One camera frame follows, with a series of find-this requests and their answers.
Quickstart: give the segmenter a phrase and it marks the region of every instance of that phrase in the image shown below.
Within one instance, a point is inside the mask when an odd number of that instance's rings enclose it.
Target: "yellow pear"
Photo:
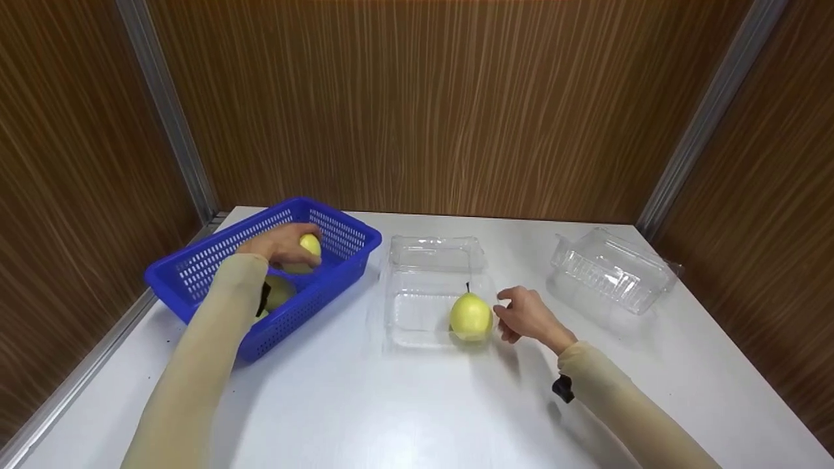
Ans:
[[[295,285],[284,277],[267,275],[264,282],[269,285],[269,296],[266,297],[264,310],[261,311],[260,315],[255,316],[254,322],[265,318],[272,310],[286,303],[296,293]]]
[[[449,323],[461,340],[483,340],[492,328],[492,311],[478,295],[467,292],[452,306]]]
[[[321,243],[319,242],[319,238],[315,237],[315,234],[305,234],[299,240],[299,244],[301,247],[305,248],[306,250],[310,251],[314,255],[321,256]],[[284,264],[282,265],[284,272],[288,274],[309,274],[313,271],[309,265],[306,264]]]

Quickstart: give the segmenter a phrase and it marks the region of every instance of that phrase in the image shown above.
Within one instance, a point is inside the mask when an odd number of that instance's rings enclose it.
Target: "human hand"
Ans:
[[[514,286],[502,290],[499,300],[510,300],[506,307],[493,306],[500,319],[501,339],[514,344],[521,336],[536,339],[557,355],[576,343],[576,336],[568,330],[541,300],[539,292]]]
[[[238,248],[238,254],[257,254],[270,264],[304,263],[310,267],[321,264],[321,258],[301,247],[301,236],[313,234],[321,240],[319,227],[312,223],[280,224],[269,231],[247,240]]]

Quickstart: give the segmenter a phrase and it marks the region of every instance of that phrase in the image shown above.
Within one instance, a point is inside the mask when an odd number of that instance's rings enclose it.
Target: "blue plastic basket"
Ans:
[[[288,199],[154,262],[145,271],[145,281],[188,324],[220,263],[245,240],[289,222],[311,222],[321,228],[322,264],[307,275],[270,268],[271,275],[291,281],[298,294],[255,323],[244,337],[238,355],[255,361],[362,276],[368,256],[382,240],[379,231],[315,200]]]

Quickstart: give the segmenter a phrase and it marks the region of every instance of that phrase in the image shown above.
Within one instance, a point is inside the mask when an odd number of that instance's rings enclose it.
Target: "clear plastic container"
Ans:
[[[677,281],[676,272],[660,256],[605,229],[595,228],[574,243],[560,234],[556,237],[558,244],[551,264],[557,275],[567,277],[567,285],[574,285],[575,290],[587,289],[634,315],[649,310]],[[586,305],[586,309],[599,309],[598,302],[588,301],[587,293],[570,292],[584,298],[580,304]],[[572,305],[579,303],[572,300],[568,301]]]
[[[394,236],[386,265],[384,324],[387,346],[411,349],[480,348],[450,330],[452,305],[467,291],[495,301],[492,279],[478,240]],[[493,317],[493,330],[498,320]]]

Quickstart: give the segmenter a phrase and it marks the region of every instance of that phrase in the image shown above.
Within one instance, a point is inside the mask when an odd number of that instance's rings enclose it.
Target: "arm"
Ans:
[[[573,381],[577,399],[599,418],[637,462],[653,468],[719,467],[680,425],[643,394],[602,352],[578,342],[542,302],[535,290],[503,290],[497,305],[501,338],[514,344],[525,335],[559,356],[559,369]]]
[[[123,469],[205,466],[214,411],[240,341],[260,303],[268,262],[318,265],[301,235],[314,224],[284,224],[244,243],[217,270],[203,304],[153,388],[122,462]]]
[[[605,423],[641,466],[718,467],[710,455],[640,391],[611,360],[578,342],[559,355],[559,369],[572,391]]]

